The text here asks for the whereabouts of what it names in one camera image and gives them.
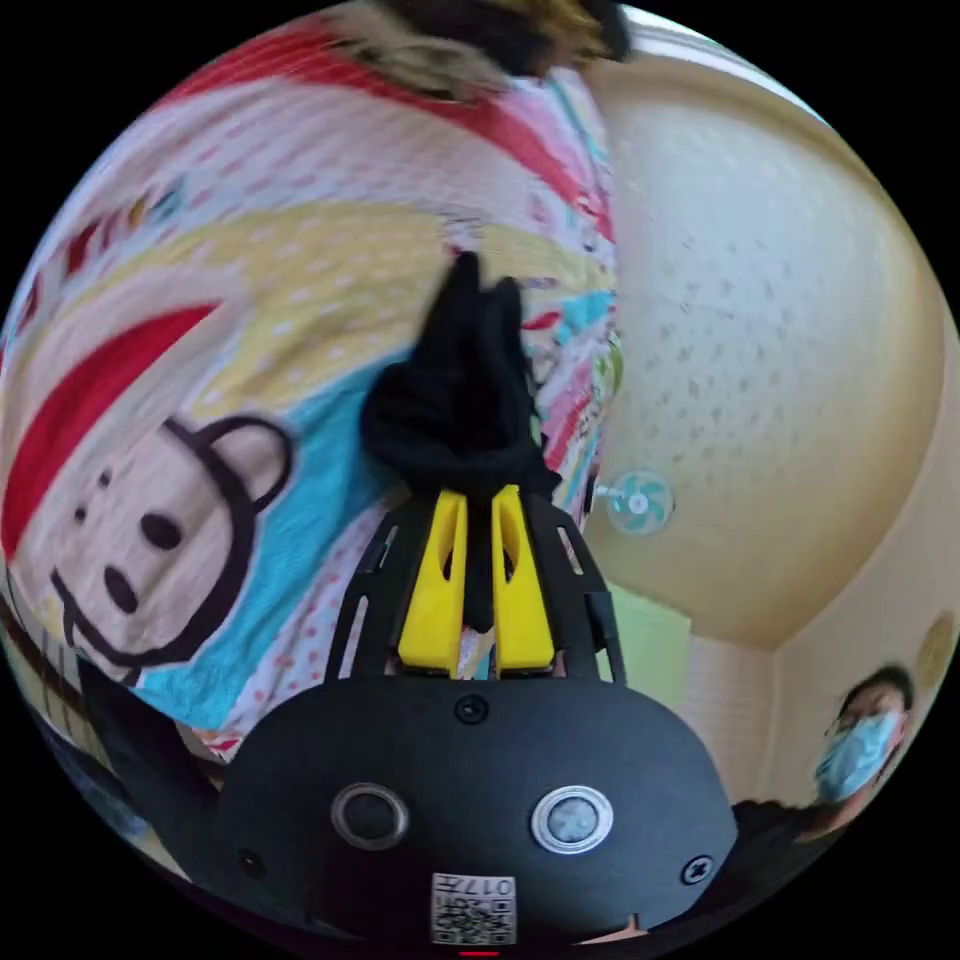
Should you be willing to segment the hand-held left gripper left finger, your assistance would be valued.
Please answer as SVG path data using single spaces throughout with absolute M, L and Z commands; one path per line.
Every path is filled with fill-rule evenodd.
M 439 494 L 397 645 L 407 670 L 459 666 L 467 561 L 468 508 L 457 493 Z

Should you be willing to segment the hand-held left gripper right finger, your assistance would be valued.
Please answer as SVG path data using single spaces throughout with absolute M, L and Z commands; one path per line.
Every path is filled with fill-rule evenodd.
M 519 487 L 491 504 L 492 598 L 498 673 L 549 673 L 555 646 Z

